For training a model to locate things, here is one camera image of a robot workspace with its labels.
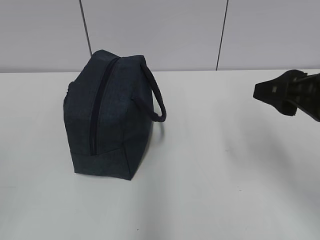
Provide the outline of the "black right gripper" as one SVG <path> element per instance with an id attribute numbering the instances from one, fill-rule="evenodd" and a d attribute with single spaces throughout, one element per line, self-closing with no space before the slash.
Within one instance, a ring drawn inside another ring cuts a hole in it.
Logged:
<path id="1" fill-rule="evenodd" d="M 320 121 L 320 74 L 288 70 L 275 79 L 257 83 L 253 98 L 271 104 L 279 113 L 293 117 L 297 108 Z"/>

